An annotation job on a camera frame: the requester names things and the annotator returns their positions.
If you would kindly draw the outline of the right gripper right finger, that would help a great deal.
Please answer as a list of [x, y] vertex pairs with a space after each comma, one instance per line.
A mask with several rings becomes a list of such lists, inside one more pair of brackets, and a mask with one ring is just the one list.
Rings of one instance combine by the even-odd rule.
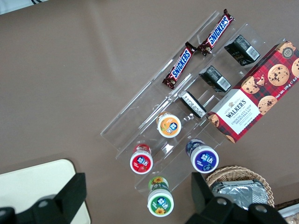
[[188, 224], [285, 224], [286, 221], [273, 207], [253, 203], [247, 210], [230, 200], [214, 196], [201, 173], [192, 173], [192, 198], [196, 213]]

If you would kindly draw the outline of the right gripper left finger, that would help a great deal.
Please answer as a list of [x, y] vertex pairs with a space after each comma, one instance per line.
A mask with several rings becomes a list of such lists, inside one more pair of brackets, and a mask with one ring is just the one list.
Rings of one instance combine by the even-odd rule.
[[12, 207], [0, 209], [2, 224], [69, 224], [86, 199], [85, 173], [76, 173], [52, 199], [37, 201], [19, 214]]

